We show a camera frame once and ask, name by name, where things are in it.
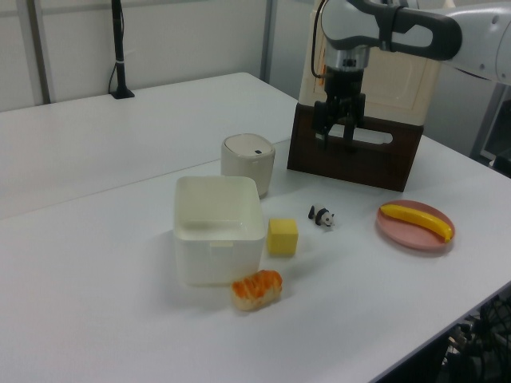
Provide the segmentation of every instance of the panda figurine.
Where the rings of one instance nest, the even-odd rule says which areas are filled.
[[[322,224],[327,227],[335,225],[334,214],[331,214],[323,205],[318,203],[311,206],[309,219],[314,219],[318,226],[321,226]]]

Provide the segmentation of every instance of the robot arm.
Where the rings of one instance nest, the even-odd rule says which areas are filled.
[[[444,61],[511,85],[508,2],[424,11],[370,0],[327,0],[321,26],[327,39],[327,102],[316,103],[313,129],[324,145],[337,120],[344,123],[348,142],[355,126],[362,125],[365,96],[360,89],[372,46]]]

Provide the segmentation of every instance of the yellow banana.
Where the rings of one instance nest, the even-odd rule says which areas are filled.
[[[382,205],[380,210],[384,215],[389,217],[429,229],[440,235],[446,243],[453,238],[453,229],[449,226],[449,224],[434,215],[425,213],[424,211],[413,209],[411,207],[394,205],[392,203]]]

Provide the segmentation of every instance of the bread roll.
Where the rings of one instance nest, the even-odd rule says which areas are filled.
[[[232,301],[243,311],[255,310],[277,299],[282,277],[273,270],[261,270],[231,285]]]

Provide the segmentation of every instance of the yellow cube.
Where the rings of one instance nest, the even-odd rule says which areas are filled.
[[[294,219],[270,219],[267,236],[270,255],[292,256],[298,243],[298,228]]]

